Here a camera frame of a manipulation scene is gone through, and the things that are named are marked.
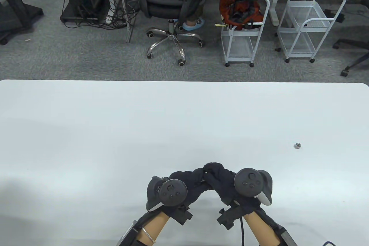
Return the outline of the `person's right hand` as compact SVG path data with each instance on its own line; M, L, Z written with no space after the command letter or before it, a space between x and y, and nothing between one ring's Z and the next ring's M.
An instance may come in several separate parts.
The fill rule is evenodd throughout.
M203 167L204 180L216 191L221 201L232 208L241 207L241 216L259 210L261 202L254 197L245 197L236 191L234 178L236 173L229 171L222 164L211 162Z

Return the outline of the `person's left hand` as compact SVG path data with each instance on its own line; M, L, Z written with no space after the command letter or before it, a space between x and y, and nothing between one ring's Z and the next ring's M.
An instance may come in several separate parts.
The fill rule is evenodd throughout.
M177 205L163 205L160 211L173 218L180 224L184 224L192 218L188 211L189 206L194 203L202 193L213 190L203 178L203 168L194 171L173 172L162 185L159 197L166 201L175 201Z

